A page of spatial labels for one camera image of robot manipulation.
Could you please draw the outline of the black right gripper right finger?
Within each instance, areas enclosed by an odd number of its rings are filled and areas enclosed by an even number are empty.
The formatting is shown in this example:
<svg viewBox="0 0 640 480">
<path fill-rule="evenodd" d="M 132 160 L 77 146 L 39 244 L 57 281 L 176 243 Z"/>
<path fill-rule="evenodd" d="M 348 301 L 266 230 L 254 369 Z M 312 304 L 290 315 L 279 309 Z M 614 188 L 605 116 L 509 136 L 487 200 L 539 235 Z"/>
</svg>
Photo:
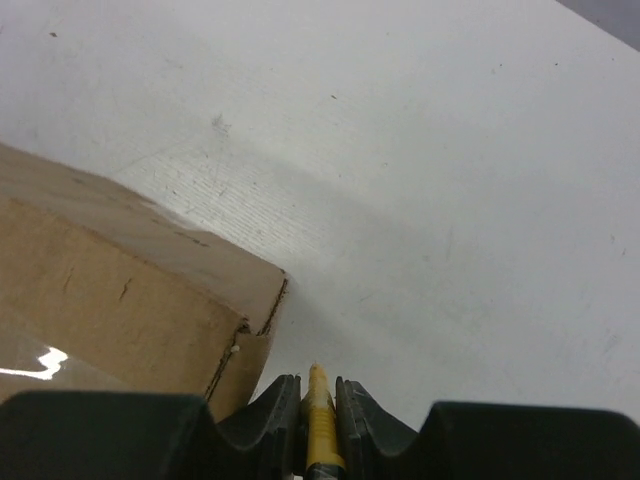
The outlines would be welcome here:
<svg viewBox="0 0 640 480">
<path fill-rule="evenodd" d="M 613 411 L 438 401 L 413 430 L 342 378 L 336 408 L 351 479 L 639 476 L 639 427 Z"/>
</svg>

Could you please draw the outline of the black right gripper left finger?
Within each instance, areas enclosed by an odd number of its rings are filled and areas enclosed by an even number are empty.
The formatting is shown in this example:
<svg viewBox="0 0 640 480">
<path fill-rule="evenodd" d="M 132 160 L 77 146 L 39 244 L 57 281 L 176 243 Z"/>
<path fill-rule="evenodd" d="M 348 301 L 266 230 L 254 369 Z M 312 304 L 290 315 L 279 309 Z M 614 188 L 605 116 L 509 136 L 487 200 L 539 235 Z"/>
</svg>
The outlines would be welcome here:
<svg viewBox="0 0 640 480">
<path fill-rule="evenodd" d="M 4 479 L 289 479 L 300 380 L 216 421 L 196 395 L 39 390 L 1 406 Z"/>
</svg>

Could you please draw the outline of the yellow utility knife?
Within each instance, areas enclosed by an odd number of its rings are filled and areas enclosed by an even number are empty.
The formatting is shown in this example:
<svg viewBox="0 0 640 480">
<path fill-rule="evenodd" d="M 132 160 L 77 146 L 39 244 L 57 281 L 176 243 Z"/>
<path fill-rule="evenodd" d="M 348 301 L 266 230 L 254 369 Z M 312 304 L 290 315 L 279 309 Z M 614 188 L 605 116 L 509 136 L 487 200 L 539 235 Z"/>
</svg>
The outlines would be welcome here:
<svg viewBox="0 0 640 480">
<path fill-rule="evenodd" d="M 346 478 L 346 465 L 337 438 L 336 412 L 325 369 L 314 363 L 303 399 L 308 434 L 304 479 Z"/>
</svg>

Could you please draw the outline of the brown cardboard express box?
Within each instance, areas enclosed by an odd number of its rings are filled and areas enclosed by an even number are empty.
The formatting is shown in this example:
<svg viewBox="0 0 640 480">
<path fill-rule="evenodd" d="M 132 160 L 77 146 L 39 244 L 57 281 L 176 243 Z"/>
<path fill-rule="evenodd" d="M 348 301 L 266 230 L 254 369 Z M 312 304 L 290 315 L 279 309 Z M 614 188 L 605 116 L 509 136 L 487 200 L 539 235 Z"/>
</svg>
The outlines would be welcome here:
<svg viewBox="0 0 640 480">
<path fill-rule="evenodd" d="M 285 272 L 106 178 L 1 149 L 1 394 L 203 396 L 223 419 L 263 371 Z"/>
</svg>

